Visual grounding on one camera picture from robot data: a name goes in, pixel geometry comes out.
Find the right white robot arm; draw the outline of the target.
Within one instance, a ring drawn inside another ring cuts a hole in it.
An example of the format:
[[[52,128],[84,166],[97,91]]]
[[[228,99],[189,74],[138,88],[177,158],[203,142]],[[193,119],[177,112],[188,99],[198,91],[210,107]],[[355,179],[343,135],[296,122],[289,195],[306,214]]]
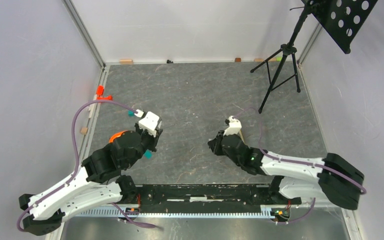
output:
[[[347,210],[357,210],[364,174],[336,153],[325,157],[302,158],[285,156],[246,145],[238,134],[226,135],[220,130],[207,143],[216,156],[229,158],[251,175],[277,176],[269,199],[282,204],[287,199],[321,198]]]

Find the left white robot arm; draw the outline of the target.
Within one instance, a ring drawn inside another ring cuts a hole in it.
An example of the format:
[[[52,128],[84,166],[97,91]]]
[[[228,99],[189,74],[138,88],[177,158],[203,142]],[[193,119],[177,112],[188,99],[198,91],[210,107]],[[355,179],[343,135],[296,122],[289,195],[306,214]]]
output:
[[[147,152],[156,152],[162,133],[159,127],[148,130],[136,123],[134,130],[114,134],[107,145],[95,150],[77,170],[50,189],[21,195],[19,231],[43,236],[88,209],[106,204],[138,204],[140,194],[132,177],[121,172]]]

